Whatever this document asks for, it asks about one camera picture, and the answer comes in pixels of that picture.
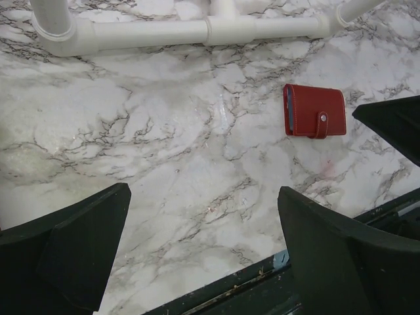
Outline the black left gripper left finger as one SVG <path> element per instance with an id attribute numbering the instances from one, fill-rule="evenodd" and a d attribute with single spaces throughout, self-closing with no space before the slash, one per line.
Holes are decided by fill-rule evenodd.
<path id="1" fill-rule="evenodd" d="M 1 231 L 1 313 L 98 311 L 130 200 L 128 184 L 117 183 Z"/>

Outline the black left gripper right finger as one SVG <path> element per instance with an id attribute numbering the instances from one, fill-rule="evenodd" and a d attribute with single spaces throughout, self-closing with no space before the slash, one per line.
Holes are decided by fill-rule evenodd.
<path id="1" fill-rule="evenodd" d="M 419 191 L 356 218 L 290 187 L 278 196 L 305 314 L 419 313 Z"/>

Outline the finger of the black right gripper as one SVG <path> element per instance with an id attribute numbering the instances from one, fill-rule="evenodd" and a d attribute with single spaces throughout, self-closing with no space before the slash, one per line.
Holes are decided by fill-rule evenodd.
<path id="1" fill-rule="evenodd" d="M 359 105 L 352 116 L 419 165 L 419 96 Z"/>

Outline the red leather card holder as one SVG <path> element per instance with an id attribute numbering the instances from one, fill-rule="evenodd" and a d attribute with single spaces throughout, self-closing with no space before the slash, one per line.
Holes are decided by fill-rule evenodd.
<path id="1" fill-rule="evenodd" d="M 345 99 L 338 89 L 286 84 L 283 110 L 288 136 L 325 139 L 347 133 Z"/>

